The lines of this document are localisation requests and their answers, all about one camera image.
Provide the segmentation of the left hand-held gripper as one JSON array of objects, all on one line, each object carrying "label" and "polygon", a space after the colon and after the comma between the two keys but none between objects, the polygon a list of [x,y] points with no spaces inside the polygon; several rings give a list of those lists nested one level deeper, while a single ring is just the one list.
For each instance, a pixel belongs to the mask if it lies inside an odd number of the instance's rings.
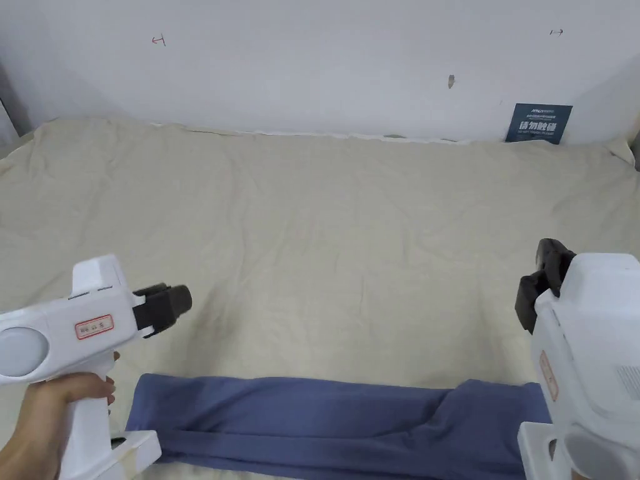
[{"label": "left hand-held gripper", "polygon": [[[1,316],[1,384],[72,373],[104,379],[115,350],[176,323],[193,305],[186,285],[129,288],[112,254],[77,263],[70,295]],[[61,479],[134,479],[161,455],[154,431],[112,434],[105,399],[66,409]]]}]

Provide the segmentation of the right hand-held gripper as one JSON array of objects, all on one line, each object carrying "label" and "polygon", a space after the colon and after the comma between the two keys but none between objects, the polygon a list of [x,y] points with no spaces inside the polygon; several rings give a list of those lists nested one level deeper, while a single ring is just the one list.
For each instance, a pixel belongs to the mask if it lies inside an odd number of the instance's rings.
[{"label": "right hand-held gripper", "polygon": [[571,479],[572,464],[593,462],[599,479],[637,479],[639,261],[544,238],[536,263],[514,309],[551,422],[519,427],[526,477]]}]

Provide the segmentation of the person's left hand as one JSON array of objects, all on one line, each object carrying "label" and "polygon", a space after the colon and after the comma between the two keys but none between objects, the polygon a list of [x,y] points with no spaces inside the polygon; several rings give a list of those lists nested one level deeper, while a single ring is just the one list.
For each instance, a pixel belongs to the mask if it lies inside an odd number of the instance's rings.
[{"label": "person's left hand", "polygon": [[113,379],[79,372],[28,386],[14,433],[1,449],[1,479],[57,479],[68,406],[83,399],[114,402]]}]

